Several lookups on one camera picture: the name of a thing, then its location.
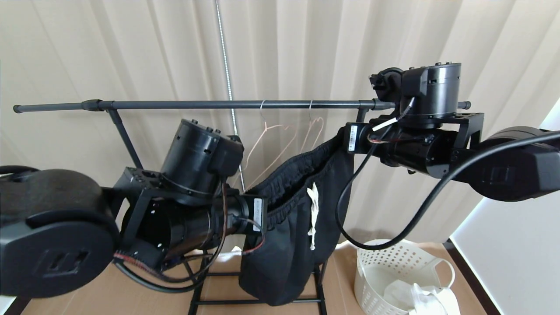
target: pink hanger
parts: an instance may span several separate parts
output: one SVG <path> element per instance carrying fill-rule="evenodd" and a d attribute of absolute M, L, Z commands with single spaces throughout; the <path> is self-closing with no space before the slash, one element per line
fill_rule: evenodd
<path fill-rule="evenodd" d="M 255 142 L 255 144 L 253 145 L 253 147 L 251 148 L 251 150 L 249 151 L 249 154 L 247 155 L 247 159 L 245 160 L 245 167 L 242 168 L 242 171 L 243 171 L 243 170 L 246 170 L 246 169 L 248 168 L 248 166 L 249 166 L 249 159 L 251 158 L 251 154 L 253 154 L 253 151 L 255 150 L 256 146 L 259 144 L 260 140 L 263 138 L 264 134 L 265 134 L 267 131 L 269 131 L 269 130 L 271 130 L 271 129 L 274 129 L 274 128 L 278 128 L 278 127 L 284 127 L 284 130 L 288 130 L 288 129 L 290 129 L 290 128 L 293 128 L 293 129 L 295 130 L 295 132 L 294 132 L 294 134 L 293 134 L 292 139 L 288 142 L 288 144 L 287 144 L 286 147 L 282 150 L 282 152 L 280 152 L 280 154 L 278 154 L 278 156 L 274 159 L 274 161 L 272 161 L 272 162 L 268 165 L 268 167 L 265 168 L 264 171 L 262 171 L 262 173 L 260 173 L 249 185 L 245 186 L 245 188 L 246 188 L 245 191 L 249 190 L 249 188 L 250 188 L 262 175 L 264 175 L 264 173 L 266 173 L 266 171 L 267 171 L 268 169 L 270 169 L 270 168 L 272 167 L 272 165 L 273 165 L 274 163 L 276 163 L 276 161 L 278 161 L 278 159 L 280 159 L 280 157 L 282 156 L 282 154 L 284 154 L 284 152 L 286 152 L 286 150 L 288 149 L 288 147 L 290 146 L 290 144 L 292 144 L 292 142 L 296 139 L 296 136 L 297 136 L 297 130 L 296 130 L 296 128 L 295 128 L 294 126 L 292 126 L 292 125 L 278 124 L 278 125 L 275 125 L 275 126 L 268 127 L 268 125 L 267 125 L 267 120 L 266 120 L 266 118 L 264 118 L 264 115 L 263 115 L 263 105 L 264 105 L 264 102 L 265 102 L 265 101 L 266 101 L 266 100 L 263 100 L 263 102 L 260 103 L 260 116 L 261 116 L 261 117 L 263 118 L 263 120 L 264 120 L 264 130 L 263 130 L 263 132 L 260 134 L 259 138 L 258 138 L 257 141 Z M 239 178 L 239 173 L 237 174 L 235 180 L 233 181 L 232 186 L 235 185 L 235 183 L 237 182 L 237 179 L 238 179 L 238 178 Z"/>
<path fill-rule="evenodd" d="M 317 143 L 317 140 L 319 140 L 319 137 L 321 136 L 321 133 L 323 132 L 323 127 L 325 126 L 325 120 L 322 117 L 315 118 L 315 119 L 311 120 L 311 105 L 313 105 L 313 100 L 311 100 L 311 102 L 309 103 L 309 127 L 307 128 L 307 134 L 305 134 L 304 143 L 301 145 L 300 153 L 302 153 L 304 151 L 305 142 L 307 142 L 307 137 L 309 137 L 309 132 L 311 131 L 311 128 L 313 128 L 313 125 L 316 122 L 321 121 L 321 129 L 319 129 L 319 133 L 317 134 L 317 138 L 315 138 L 315 141 L 313 142 L 313 145 L 311 146 L 311 150 L 313 150 L 313 148 L 315 147 L 315 144 Z"/>

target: black fabric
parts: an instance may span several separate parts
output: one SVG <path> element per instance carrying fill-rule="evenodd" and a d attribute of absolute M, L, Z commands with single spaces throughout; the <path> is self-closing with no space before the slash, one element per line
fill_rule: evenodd
<path fill-rule="evenodd" d="M 343 147 L 341 128 L 331 140 L 313 151 L 292 157 L 247 194 L 266 196 L 268 231 L 263 246 L 241 259 L 239 285 L 269 305 L 282 305 L 303 292 L 315 264 L 326 262 L 340 237 L 334 211 L 337 200 L 354 171 L 353 155 Z M 319 191 L 315 223 L 315 250 L 310 249 L 311 198 L 307 188 Z M 342 203 L 344 220 L 349 194 Z M 247 236 L 245 249 L 260 237 Z"/>

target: wooden floor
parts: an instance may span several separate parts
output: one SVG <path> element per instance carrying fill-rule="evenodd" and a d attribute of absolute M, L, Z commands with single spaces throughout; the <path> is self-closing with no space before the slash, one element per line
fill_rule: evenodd
<path fill-rule="evenodd" d="M 432 255 L 452 261 L 441 244 L 421 244 Z M 437 271 L 442 283 L 449 281 L 450 272 L 445 264 Z M 239 259 L 216 264 L 212 271 L 236 271 Z M 485 314 L 466 280 L 455 267 L 457 277 L 451 287 L 459 301 L 461 314 Z M 183 270 L 173 270 L 175 276 Z M 363 314 L 353 293 L 356 272 L 356 250 L 352 247 L 337 249 L 328 262 L 324 279 L 324 293 L 329 315 Z M 94 281 L 80 290 L 50 299 L 32 300 L 23 315 L 186 315 L 192 293 L 164 294 L 151 291 L 121 274 L 113 265 L 109 266 Z M 309 281 L 303 297 L 313 297 L 315 286 Z M 204 284 L 203 299 L 247 299 L 236 277 L 211 277 Z M 319 314 L 316 303 L 288 304 L 280 307 L 268 305 L 205 305 L 199 315 L 213 314 Z"/>

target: white sticker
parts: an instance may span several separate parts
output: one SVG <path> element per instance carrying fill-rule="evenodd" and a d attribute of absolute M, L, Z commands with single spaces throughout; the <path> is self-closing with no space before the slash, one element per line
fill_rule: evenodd
<path fill-rule="evenodd" d="M 263 223 L 262 223 L 262 219 L 263 219 L 263 200 L 260 199 L 260 198 L 255 198 L 255 201 L 254 201 L 253 204 L 254 204 L 253 220 L 262 226 L 263 225 Z M 255 225 L 253 225 L 253 231 L 260 232 L 259 228 L 257 228 Z"/>
<path fill-rule="evenodd" d="M 352 152 L 356 149 L 356 136 L 358 134 L 358 126 L 353 124 L 350 126 L 350 141 L 348 141 L 348 151 Z"/>

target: clothes rack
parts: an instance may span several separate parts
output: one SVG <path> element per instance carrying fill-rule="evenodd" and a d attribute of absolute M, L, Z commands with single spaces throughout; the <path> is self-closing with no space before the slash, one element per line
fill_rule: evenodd
<path fill-rule="evenodd" d="M 128 136 L 127 130 L 118 113 L 119 109 L 357 109 L 357 122 L 363 122 L 366 113 L 369 110 L 384 110 L 394 108 L 393 103 L 383 102 L 376 99 L 373 100 L 350 100 L 350 101 L 311 101 L 306 100 L 290 100 L 279 101 L 102 101 L 88 100 L 81 103 L 65 103 L 65 104 L 43 104 L 43 105 L 15 105 L 13 107 L 16 113 L 25 112 L 44 112 L 54 110 L 89 110 L 92 112 L 107 112 L 111 120 L 115 124 L 121 139 L 123 140 L 127 151 L 134 162 L 136 168 L 143 169 L 140 158 L 136 153 L 134 145 Z M 203 268 L 208 263 L 207 258 L 202 259 L 200 267 Z M 323 278 L 326 273 L 326 261 L 317 264 L 313 270 L 315 280 L 316 298 L 299 298 L 293 303 L 317 303 L 319 306 L 319 314 L 326 315 L 325 294 L 323 291 Z M 188 264 L 185 267 L 189 273 L 192 270 Z M 239 272 L 208 272 L 206 271 L 200 277 L 217 277 L 217 276 L 239 276 Z M 202 287 L 197 287 L 193 291 L 193 297 L 190 302 L 188 315 L 196 315 L 199 305 L 235 305 L 235 304 L 262 304 L 259 300 L 201 300 Z"/>

